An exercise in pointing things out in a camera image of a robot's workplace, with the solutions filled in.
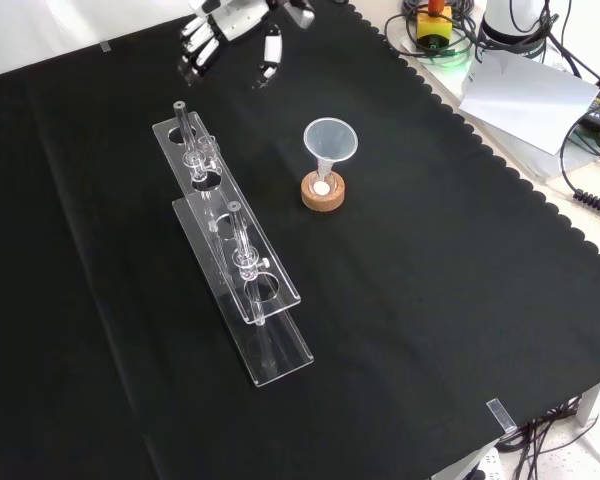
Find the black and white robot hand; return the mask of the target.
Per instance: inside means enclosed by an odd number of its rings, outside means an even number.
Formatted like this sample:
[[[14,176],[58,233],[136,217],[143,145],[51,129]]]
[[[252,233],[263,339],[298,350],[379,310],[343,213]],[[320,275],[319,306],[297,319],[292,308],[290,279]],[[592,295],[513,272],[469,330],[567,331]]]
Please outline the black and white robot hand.
[[[179,31],[178,61],[178,72],[188,85],[200,81],[228,46],[263,28],[263,60],[252,88],[265,88],[278,73],[283,55],[282,32],[269,21],[270,14],[281,8],[303,30],[315,19],[308,1],[191,1],[189,5],[193,17]]]

